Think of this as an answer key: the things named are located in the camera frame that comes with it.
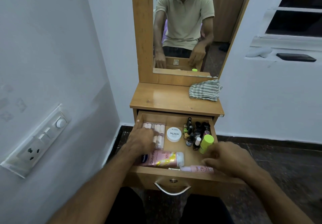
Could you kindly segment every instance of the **mobile phone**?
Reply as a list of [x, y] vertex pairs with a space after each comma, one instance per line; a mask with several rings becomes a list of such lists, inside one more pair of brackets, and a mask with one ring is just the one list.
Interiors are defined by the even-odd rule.
[[314, 59], [310, 55], [305, 55], [305, 54], [278, 53], [278, 54], [276, 54], [276, 56], [280, 57], [283, 60], [290, 60], [290, 61], [304, 61], [304, 62], [315, 62], [316, 61], [316, 59]]

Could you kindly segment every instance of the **person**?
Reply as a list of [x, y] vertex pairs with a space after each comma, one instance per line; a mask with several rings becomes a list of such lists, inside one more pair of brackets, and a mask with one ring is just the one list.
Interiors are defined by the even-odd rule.
[[[127, 143], [92, 179], [85, 183], [47, 222], [48, 224], [146, 223], [143, 202], [131, 188], [121, 188], [134, 163], [152, 152], [152, 129], [135, 123]], [[232, 142], [210, 146], [203, 163], [229, 176], [244, 180], [263, 203], [274, 224], [312, 224], [306, 214], [260, 168], [250, 154]], [[219, 198], [191, 194], [180, 223], [233, 223]]]
[[[214, 16], [213, 0], [157, 0], [153, 25], [155, 67], [167, 68], [166, 56], [189, 58], [191, 66], [200, 62], [213, 41]], [[166, 20], [168, 31], [162, 42]], [[198, 41], [201, 31], [204, 37]]]

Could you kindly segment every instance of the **cosmetics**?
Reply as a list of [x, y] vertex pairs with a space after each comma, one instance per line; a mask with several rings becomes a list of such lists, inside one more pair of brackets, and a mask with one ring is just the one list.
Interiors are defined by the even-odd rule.
[[205, 131], [210, 131], [210, 124], [209, 123], [206, 123], [204, 125], [204, 129], [205, 129]]
[[182, 166], [180, 170], [184, 172], [214, 173], [213, 168], [203, 165]]
[[197, 139], [198, 137], [200, 137], [200, 138], [201, 138], [201, 134], [200, 134], [200, 132], [199, 132], [199, 131], [195, 131], [195, 132], [194, 132], [194, 136], [195, 136], [195, 139]]
[[142, 127], [152, 129], [159, 133], [158, 136], [153, 137], [153, 142], [155, 143], [156, 149], [163, 149], [166, 125], [162, 123], [143, 122]]
[[161, 125], [160, 126], [160, 133], [164, 134], [164, 132], [166, 131], [166, 126], [165, 125]]
[[203, 133], [203, 136], [208, 135], [208, 134], [210, 134], [210, 132], [209, 132], [208, 130], [206, 130], [206, 131]]
[[135, 165], [148, 167], [177, 167], [184, 166], [184, 155], [182, 152], [170, 152], [154, 150], [150, 154], [142, 155]]
[[207, 148], [212, 145], [214, 142], [213, 136], [207, 134], [203, 137], [203, 140], [200, 144], [199, 152], [204, 154], [207, 151]]
[[155, 125], [155, 130], [156, 130], [157, 132], [160, 132], [160, 127], [161, 127], [161, 125], [160, 125], [160, 124], [156, 124], [156, 125]]
[[198, 150], [200, 148], [201, 138], [197, 137], [196, 141], [194, 142], [194, 150]]
[[167, 139], [170, 142], [178, 142], [182, 136], [182, 132], [179, 128], [171, 127], [167, 130]]
[[191, 124], [192, 124], [192, 123], [191, 123], [191, 120], [192, 120], [192, 119], [191, 119], [191, 117], [189, 117], [189, 118], [188, 118], [188, 120], [187, 120], [187, 122], [186, 122], [186, 124], [184, 124], [184, 125], [183, 125], [183, 127], [184, 127], [184, 128], [188, 128], [188, 127], [189, 127], [189, 125], [191, 125]]
[[193, 132], [193, 130], [194, 130], [194, 127], [190, 125], [188, 128], [188, 132], [184, 134], [184, 139], [188, 139], [189, 135]]
[[195, 123], [195, 128], [197, 128], [197, 127], [201, 127], [201, 123], [200, 122], [196, 122]]
[[194, 133], [192, 132], [190, 135], [189, 135], [189, 137], [188, 137], [188, 139], [187, 139], [187, 141], [186, 141], [186, 145], [187, 146], [191, 146], [193, 143], [194, 143], [194, 139], [195, 139], [195, 137], [194, 137]]

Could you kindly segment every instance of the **metal drawer handle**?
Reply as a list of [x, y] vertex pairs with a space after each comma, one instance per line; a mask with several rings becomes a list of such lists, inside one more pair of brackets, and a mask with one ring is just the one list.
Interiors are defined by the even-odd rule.
[[179, 192], [179, 193], [169, 193], [169, 192], [165, 191], [163, 188], [161, 188], [161, 186], [160, 186], [159, 184], [157, 184], [156, 182], [155, 182], [154, 184], [155, 184], [155, 186], [157, 186], [157, 188], [158, 188], [158, 189], [160, 189], [163, 193], [168, 194], [168, 195], [171, 195], [171, 196], [178, 196], [178, 195], [180, 195], [180, 194], [183, 194], [184, 192], [186, 192], [188, 189], [190, 189], [190, 188], [191, 188], [191, 186], [189, 186], [189, 187], [186, 187], [185, 189], [183, 189], [183, 190], [182, 190], [181, 192]]

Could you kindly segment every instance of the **drawer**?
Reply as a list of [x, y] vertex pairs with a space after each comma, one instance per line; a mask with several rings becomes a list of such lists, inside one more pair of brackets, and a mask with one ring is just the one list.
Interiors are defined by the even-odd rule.
[[[183, 125], [187, 122], [188, 117], [192, 118], [192, 123], [196, 121], [209, 123], [211, 135], [214, 137], [215, 143], [218, 142], [212, 118], [209, 116], [139, 111], [137, 119], [140, 120], [141, 124], [144, 121], [164, 123], [166, 125], [166, 132], [168, 128], [173, 126], [179, 128], [182, 132]], [[186, 140], [183, 136], [176, 143], [170, 142], [165, 137], [164, 150], [183, 152], [185, 166], [200, 165], [203, 155], [199, 151], [194, 151], [192, 146], [187, 146], [185, 142]], [[133, 166], [127, 174], [123, 185], [154, 190], [160, 188], [160, 190], [171, 195], [178, 195], [187, 190], [193, 194], [224, 198], [241, 187], [244, 187], [245, 182], [237, 178], [228, 177], [220, 172], [206, 174], [169, 170], [168, 167], [163, 169]]]

